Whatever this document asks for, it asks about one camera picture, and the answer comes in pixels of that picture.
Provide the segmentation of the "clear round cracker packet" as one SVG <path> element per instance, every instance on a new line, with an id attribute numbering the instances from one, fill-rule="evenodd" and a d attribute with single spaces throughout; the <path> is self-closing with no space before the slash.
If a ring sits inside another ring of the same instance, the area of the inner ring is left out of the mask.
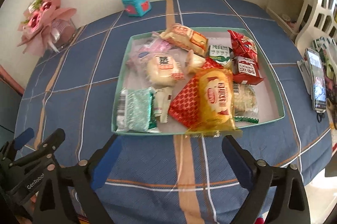
<path id="1" fill-rule="evenodd" d="M 257 96 L 252 86 L 233 83 L 234 119 L 236 122 L 259 123 Z"/>

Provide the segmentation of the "yellow cake packet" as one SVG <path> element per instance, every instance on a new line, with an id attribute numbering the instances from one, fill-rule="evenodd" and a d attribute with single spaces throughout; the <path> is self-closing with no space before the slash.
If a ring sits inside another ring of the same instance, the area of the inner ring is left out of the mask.
<path id="1" fill-rule="evenodd" d="M 229 69 L 203 69 L 198 81 L 198 120 L 186 131 L 189 135 L 241 137 L 234 120 L 233 73 Z"/>

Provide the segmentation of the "mint green wafer packet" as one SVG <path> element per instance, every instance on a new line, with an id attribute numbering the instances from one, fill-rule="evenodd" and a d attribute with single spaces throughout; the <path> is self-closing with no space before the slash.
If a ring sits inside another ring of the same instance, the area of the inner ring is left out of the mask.
<path id="1" fill-rule="evenodd" d="M 116 131 L 160 133 L 154 115 L 155 90 L 126 89 L 119 95 L 116 110 Z"/>

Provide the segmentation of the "white cake packet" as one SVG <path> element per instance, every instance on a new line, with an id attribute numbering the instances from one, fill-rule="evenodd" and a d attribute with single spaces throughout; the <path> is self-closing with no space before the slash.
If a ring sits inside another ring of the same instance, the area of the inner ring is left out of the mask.
<path id="1" fill-rule="evenodd" d="M 167 123 L 173 88 L 164 87 L 155 90 L 154 115 L 160 123 Z"/>

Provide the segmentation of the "red patterned packet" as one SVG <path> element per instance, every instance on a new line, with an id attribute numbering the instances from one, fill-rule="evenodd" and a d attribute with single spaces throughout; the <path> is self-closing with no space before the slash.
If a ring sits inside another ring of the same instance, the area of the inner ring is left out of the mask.
<path id="1" fill-rule="evenodd" d="M 206 63 L 203 65 L 201 70 L 214 67 L 224 69 L 222 65 L 207 57 Z M 180 93 L 174 98 L 168 111 L 169 115 L 188 128 L 198 120 L 199 94 L 196 74 L 197 73 L 195 73 L 195 76 L 193 76 L 182 91 L 180 91 Z"/>

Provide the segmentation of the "red white milk biscuit packet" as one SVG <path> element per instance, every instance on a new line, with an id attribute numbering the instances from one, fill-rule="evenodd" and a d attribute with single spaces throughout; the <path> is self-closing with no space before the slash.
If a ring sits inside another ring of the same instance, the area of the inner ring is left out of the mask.
<path id="1" fill-rule="evenodd" d="M 238 84 L 258 85 L 263 81 L 258 66 L 250 58 L 241 56 L 233 59 L 233 81 Z"/>

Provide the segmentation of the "pink snack packet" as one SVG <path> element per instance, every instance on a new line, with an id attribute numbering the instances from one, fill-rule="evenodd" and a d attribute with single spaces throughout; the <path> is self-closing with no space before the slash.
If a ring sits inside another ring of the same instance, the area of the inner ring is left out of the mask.
<path id="1" fill-rule="evenodd" d="M 151 36 L 141 45 L 131 50 L 126 65 L 137 72 L 145 72 L 148 62 L 157 54 L 165 54 L 172 44 L 163 40 L 158 32 L 152 31 Z"/>

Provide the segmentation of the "clear steamed bun packet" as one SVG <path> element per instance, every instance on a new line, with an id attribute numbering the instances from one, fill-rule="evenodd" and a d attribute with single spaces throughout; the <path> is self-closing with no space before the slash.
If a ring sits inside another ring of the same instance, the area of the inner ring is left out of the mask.
<path id="1" fill-rule="evenodd" d="M 174 86 L 185 75 L 180 64 L 169 54 L 156 54 L 147 63 L 147 78 L 153 85 Z"/>

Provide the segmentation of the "green biscuit packet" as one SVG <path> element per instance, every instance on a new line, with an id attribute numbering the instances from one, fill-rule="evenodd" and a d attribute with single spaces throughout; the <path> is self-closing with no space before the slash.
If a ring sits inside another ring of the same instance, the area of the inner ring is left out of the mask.
<path id="1" fill-rule="evenodd" d="M 222 66 L 227 66 L 231 63 L 232 49 L 223 45 L 210 45 L 209 57 Z"/>

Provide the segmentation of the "red crinkled snack bag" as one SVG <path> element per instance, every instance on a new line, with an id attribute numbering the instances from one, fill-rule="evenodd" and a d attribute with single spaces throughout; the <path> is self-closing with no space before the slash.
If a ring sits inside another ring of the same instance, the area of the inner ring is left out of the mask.
<path id="1" fill-rule="evenodd" d="M 231 37 L 232 50 L 235 56 L 245 57 L 258 63 L 258 51 L 255 42 L 233 30 L 227 30 Z"/>

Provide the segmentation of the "jelly pudding cup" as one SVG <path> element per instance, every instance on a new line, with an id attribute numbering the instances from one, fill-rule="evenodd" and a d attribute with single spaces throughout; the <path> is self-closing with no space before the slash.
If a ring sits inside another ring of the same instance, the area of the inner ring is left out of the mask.
<path id="1" fill-rule="evenodd" d="M 188 74 L 199 72 L 205 63 L 206 59 L 204 57 L 195 54 L 193 50 L 189 50 L 185 60 L 186 71 Z"/>

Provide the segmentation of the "orange white bread packet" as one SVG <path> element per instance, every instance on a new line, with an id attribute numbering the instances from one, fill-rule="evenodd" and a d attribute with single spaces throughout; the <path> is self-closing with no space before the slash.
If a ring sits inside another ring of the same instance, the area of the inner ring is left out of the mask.
<path id="1" fill-rule="evenodd" d="M 208 39 L 203 34 L 180 23 L 172 24 L 159 36 L 186 51 L 192 50 L 202 57 L 207 54 Z"/>

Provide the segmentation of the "pink flower bouquet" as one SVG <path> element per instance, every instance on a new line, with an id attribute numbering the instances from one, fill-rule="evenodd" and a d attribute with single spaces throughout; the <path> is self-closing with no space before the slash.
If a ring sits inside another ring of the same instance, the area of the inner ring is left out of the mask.
<path id="1" fill-rule="evenodd" d="M 63 8 L 61 0 L 33 0 L 18 27 L 22 33 L 18 46 L 25 46 L 23 53 L 39 57 L 47 50 L 58 53 L 75 32 L 71 23 L 75 14 L 76 8 Z"/>

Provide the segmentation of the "clutter beside table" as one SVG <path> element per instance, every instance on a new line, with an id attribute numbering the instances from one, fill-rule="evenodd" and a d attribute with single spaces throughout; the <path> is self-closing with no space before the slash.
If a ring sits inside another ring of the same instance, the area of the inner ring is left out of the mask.
<path id="1" fill-rule="evenodd" d="M 330 112 L 333 127 L 336 128 L 336 42 L 332 38 L 320 37 L 313 40 L 312 45 L 309 48 L 313 49 L 314 51 L 317 51 L 320 55 L 326 84 L 326 97 L 327 97 L 326 111 Z M 311 98 L 310 79 L 305 51 L 304 51 L 304 59 L 298 61 L 297 65 L 300 74 L 302 75 L 302 78 L 304 80 L 304 84 L 308 92 L 308 95 Z M 322 121 L 325 112 L 317 113 L 318 122 Z"/>

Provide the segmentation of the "smartphone on stand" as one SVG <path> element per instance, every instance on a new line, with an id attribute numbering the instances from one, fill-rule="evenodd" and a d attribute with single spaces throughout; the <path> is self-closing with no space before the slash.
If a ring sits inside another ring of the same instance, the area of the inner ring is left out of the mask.
<path id="1" fill-rule="evenodd" d="M 307 48 L 305 56 L 308 65 L 312 107 L 317 113 L 324 113 L 327 109 L 326 84 L 320 55 L 317 51 Z"/>

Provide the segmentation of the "teal toy chest box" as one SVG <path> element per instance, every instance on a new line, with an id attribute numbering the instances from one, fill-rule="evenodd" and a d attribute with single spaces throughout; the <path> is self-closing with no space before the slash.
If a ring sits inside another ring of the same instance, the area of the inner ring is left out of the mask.
<path id="1" fill-rule="evenodd" d="M 152 9 L 150 0 L 122 0 L 122 4 L 129 17 L 142 17 Z"/>

